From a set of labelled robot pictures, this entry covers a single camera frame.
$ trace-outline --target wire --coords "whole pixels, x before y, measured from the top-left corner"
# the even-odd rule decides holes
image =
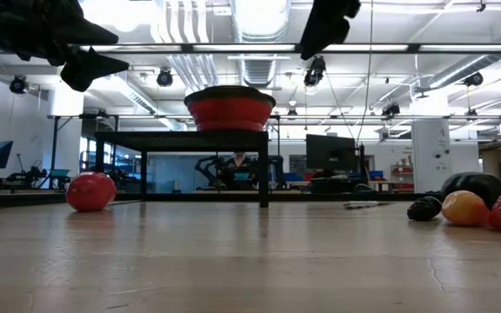
[[[349,127],[349,124],[347,123],[347,120],[345,119],[344,111],[341,109],[341,105],[339,104],[339,101],[337,100],[336,91],[334,90],[334,87],[331,84],[330,73],[328,73],[328,70],[326,71],[326,78],[328,78],[328,83],[330,84],[331,94],[334,96],[334,99],[336,100],[336,104],[337,104],[337,108],[339,109],[339,113],[344,118],[345,126],[347,126],[347,130],[349,131],[351,138],[353,140],[355,140],[355,138],[353,137],[353,132],[351,131],[351,127]]]
[[[357,141],[361,138],[361,132],[363,132],[364,118],[366,117],[366,111],[369,109],[369,90],[371,88],[371,66],[372,66],[372,34],[374,33],[374,2],[371,3],[371,39],[369,46],[369,71],[366,76],[366,97],[364,98],[364,113],[363,119],[361,120],[361,126],[358,130]]]

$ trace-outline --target red plastic bowl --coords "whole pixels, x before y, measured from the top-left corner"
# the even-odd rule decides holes
[[[200,131],[263,131],[276,106],[273,97],[243,86],[206,88],[188,95],[184,103]]]

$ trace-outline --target air duct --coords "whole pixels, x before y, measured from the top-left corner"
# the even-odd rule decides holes
[[[495,42],[501,43],[501,37],[498,38]],[[405,86],[386,95],[386,97],[398,99],[405,94],[410,93],[411,91],[412,93],[418,93],[440,89],[452,83],[456,83],[466,77],[469,77],[498,61],[501,61],[501,54],[466,57],[463,60],[453,64],[449,68],[437,73],[435,76],[430,77],[426,80],[422,79],[418,87],[413,85],[410,89]]]
[[[230,0],[231,19],[240,43],[280,43],[289,24],[290,0]],[[267,87],[276,74],[276,61],[241,61],[244,83]]]

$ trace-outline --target metal pole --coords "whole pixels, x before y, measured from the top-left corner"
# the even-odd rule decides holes
[[[51,167],[50,167],[50,189],[53,190],[53,176],[51,173],[56,168],[56,154],[57,154],[57,132],[59,132],[59,119],[61,117],[53,118],[53,144],[51,146]]]
[[[262,133],[258,141],[258,199],[260,208],[268,208],[268,133]]]
[[[119,131],[119,116],[114,116],[115,118],[115,129],[114,131]],[[113,156],[111,158],[111,169],[115,170],[115,161],[117,157],[117,145],[113,145]]]
[[[104,173],[104,146],[105,141],[102,138],[96,138],[96,166],[95,171]]]
[[[146,200],[148,152],[141,151],[140,154],[141,154],[141,158],[140,158],[140,196],[143,200]]]
[[[281,155],[281,138],[282,136],[282,120],[281,118],[277,119],[277,156],[279,157]]]

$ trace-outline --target table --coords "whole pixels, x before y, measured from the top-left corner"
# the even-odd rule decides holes
[[[148,152],[258,152],[258,201],[261,208],[269,205],[268,133],[265,131],[97,131],[95,137],[97,171],[104,171],[105,143],[140,151],[141,200],[147,193]]]

